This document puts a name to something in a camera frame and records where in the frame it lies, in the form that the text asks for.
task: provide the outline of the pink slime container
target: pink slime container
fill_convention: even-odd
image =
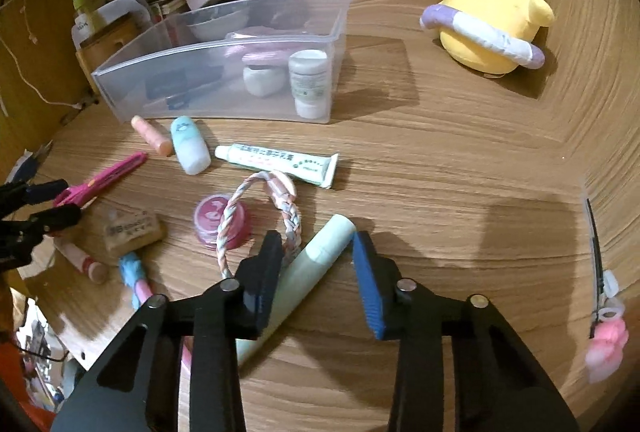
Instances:
[[[213,196],[205,197],[200,201],[193,213],[193,225],[196,235],[208,249],[216,249],[218,226],[228,201],[229,196],[225,194],[213,194]],[[249,212],[244,203],[239,201],[229,227],[227,248],[233,250],[239,247],[250,234],[251,221]]]

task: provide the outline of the teal and white bottle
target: teal and white bottle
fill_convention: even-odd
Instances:
[[[187,174],[199,174],[211,165],[209,148],[190,117],[178,117],[171,124],[175,155]]]

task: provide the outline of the transparent storage box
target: transparent storage box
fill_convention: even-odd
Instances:
[[[118,120],[327,123],[351,0],[242,0],[175,14],[93,73]]]

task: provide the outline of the pink utility knife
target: pink utility knife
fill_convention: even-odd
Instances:
[[[127,159],[124,159],[113,167],[103,170],[86,183],[74,185],[63,190],[54,200],[53,206],[68,205],[73,203],[82,208],[85,204],[95,198],[102,190],[110,186],[111,183],[127,175],[129,172],[146,162],[146,152],[135,152]]]

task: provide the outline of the mint green tube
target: mint green tube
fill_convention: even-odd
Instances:
[[[257,340],[236,340],[239,365],[260,348],[322,279],[347,247],[355,231],[356,227],[351,221],[336,214],[284,270],[273,297],[267,328]]]

